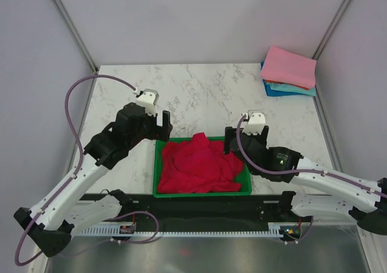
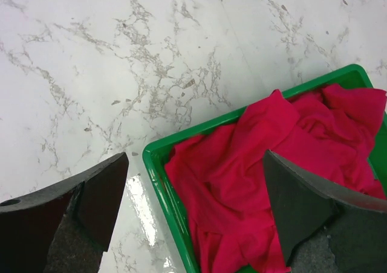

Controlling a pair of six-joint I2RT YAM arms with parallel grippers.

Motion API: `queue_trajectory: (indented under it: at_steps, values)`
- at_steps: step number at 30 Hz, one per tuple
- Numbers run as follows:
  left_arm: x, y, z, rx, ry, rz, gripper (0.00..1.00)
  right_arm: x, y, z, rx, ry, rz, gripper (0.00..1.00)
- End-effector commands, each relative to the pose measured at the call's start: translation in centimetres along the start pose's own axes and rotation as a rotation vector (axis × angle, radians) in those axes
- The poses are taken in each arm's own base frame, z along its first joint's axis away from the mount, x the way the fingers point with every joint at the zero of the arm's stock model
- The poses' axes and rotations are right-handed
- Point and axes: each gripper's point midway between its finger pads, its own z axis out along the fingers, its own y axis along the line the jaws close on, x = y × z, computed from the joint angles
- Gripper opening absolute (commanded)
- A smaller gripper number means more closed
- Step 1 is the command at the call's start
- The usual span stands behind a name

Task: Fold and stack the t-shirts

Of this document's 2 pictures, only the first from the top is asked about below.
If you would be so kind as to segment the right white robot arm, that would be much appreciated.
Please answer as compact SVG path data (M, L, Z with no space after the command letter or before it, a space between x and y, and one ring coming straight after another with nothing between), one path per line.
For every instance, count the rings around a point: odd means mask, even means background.
M267 147L267 135L268 126L256 135L226 127L224 153L233 153L252 175L323 193L311 199L290 193L290 200L277 205L282 220L296 216L349 217L365 231L386 235L386 178L367 181L316 164L286 147Z

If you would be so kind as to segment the red t shirt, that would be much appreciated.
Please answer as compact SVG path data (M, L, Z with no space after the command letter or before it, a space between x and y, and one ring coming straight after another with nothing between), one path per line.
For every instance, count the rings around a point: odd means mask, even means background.
M225 155L224 143L197 133L181 142L169 141L161 150L159 194L234 193L242 184L236 177L244 163L233 153Z

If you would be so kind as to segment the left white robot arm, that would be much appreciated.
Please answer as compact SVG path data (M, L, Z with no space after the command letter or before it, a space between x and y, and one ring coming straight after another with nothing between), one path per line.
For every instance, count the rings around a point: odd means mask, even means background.
M79 232L106 220L128 220L132 205L119 189L83 209L76 203L89 188L125 159L142 140L169 140L170 113L163 111L162 124L145 107L129 103L115 121L94 135L81 150L80 162L36 205L19 208L14 218L47 257L59 254Z

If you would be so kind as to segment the green plastic tray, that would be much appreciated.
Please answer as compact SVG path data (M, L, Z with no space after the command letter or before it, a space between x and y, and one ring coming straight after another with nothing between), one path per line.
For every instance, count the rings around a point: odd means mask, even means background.
M250 173L234 154L223 153L224 138L203 132L191 138L157 141L152 194L156 198L248 196Z

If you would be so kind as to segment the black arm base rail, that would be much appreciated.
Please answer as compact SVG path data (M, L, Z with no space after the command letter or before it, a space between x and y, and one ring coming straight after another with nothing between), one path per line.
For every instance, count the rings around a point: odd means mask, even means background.
M293 192L281 195L155 198L128 194L120 214L135 213L140 231L263 231L272 223L306 224L291 211Z

